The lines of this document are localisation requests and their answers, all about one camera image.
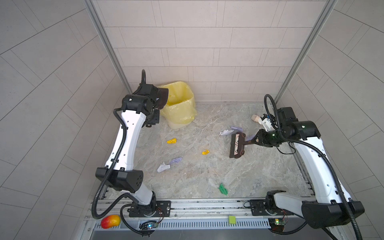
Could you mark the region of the yellow-lined trash bin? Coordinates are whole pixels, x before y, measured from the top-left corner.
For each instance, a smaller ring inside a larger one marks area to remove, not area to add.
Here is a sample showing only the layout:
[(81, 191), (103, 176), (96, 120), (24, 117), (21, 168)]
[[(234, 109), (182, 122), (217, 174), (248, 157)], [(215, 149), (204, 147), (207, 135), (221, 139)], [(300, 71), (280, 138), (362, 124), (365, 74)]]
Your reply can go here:
[(159, 88), (169, 90), (167, 104), (160, 110), (168, 126), (176, 130), (189, 125), (195, 119), (197, 110), (195, 96), (187, 83), (174, 82)]

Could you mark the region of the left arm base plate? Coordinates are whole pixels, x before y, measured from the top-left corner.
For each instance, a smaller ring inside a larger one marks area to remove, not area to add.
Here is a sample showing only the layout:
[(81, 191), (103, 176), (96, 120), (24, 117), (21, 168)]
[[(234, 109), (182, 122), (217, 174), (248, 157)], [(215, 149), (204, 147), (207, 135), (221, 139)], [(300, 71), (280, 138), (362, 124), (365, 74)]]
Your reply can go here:
[(155, 218), (169, 217), (171, 210), (171, 201), (151, 201), (149, 205), (134, 205), (129, 207), (130, 218)]

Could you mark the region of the brown hand brush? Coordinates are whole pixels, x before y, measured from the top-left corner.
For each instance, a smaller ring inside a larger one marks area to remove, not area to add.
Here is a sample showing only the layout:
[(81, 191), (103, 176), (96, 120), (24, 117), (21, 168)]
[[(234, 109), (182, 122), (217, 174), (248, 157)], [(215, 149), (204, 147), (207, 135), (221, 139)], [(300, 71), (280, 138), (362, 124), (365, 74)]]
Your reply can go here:
[(245, 154), (245, 146), (257, 144), (258, 140), (253, 137), (251, 140), (246, 141), (246, 134), (242, 132), (236, 132), (231, 135), (231, 145), (229, 158), (238, 159)]

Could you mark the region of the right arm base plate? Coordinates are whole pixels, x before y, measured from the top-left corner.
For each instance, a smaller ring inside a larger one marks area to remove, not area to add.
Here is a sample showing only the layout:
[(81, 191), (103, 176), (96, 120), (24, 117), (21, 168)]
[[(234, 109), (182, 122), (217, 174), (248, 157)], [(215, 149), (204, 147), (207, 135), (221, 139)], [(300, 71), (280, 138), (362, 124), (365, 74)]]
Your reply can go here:
[(253, 216), (283, 216), (284, 212), (274, 203), (267, 200), (250, 200), (250, 209)]

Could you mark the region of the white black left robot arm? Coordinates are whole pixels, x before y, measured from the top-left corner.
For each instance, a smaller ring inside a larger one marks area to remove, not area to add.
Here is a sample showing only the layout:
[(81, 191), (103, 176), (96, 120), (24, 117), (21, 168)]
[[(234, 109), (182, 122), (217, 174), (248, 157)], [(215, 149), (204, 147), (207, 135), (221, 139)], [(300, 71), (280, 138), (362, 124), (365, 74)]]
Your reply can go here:
[[(126, 95), (120, 108), (113, 114), (120, 123), (118, 136), (105, 166), (97, 168), (96, 177), (101, 184), (94, 197), (91, 213), (96, 220), (105, 217), (123, 198), (133, 201), (140, 214), (152, 215), (156, 211), (156, 195), (143, 183), (143, 171), (134, 170), (134, 155), (143, 127), (150, 128), (160, 122), (160, 98), (167, 97), (167, 89), (147, 84), (146, 72), (142, 71), (141, 83), (131, 95)], [(107, 186), (120, 195), (104, 212), (97, 212), (97, 204), (103, 188)]]

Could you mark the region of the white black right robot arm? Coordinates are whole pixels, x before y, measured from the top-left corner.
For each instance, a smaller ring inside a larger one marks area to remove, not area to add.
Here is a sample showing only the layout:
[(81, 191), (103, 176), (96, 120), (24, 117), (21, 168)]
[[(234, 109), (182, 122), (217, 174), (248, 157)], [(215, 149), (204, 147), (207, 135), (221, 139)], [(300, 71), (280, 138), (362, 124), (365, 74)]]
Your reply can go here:
[(252, 142), (268, 148), (292, 143), (296, 154), (303, 160), (315, 192), (314, 199), (310, 200), (284, 191), (270, 191), (265, 202), (267, 212), (291, 212), (303, 218), (311, 228), (322, 229), (331, 238), (334, 236), (329, 227), (351, 224), (356, 239), (361, 240), (363, 237), (356, 219), (365, 212), (364, 206), (360, 201), (353, 200), (338, 178), (316, 124), (299, 121), (291, 107), (278, 109), (269, 94), (265, 95), (264, 101), (271, 101), (273, 106), (274, 113), (267, 112), (272, 129), (259, 130)]

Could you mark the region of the brown dustpan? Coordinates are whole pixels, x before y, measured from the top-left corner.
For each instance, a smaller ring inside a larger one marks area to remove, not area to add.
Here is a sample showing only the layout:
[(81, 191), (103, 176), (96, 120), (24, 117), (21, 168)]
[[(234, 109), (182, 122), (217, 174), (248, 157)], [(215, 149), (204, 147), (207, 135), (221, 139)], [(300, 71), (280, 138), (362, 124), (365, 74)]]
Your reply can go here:
[(169, 89), (158, 88), (157, 99), (156, 99), (157, 109), (162, 110), (164, 108), (164, 106), (168, 102), (168, 97), (169, 97)]

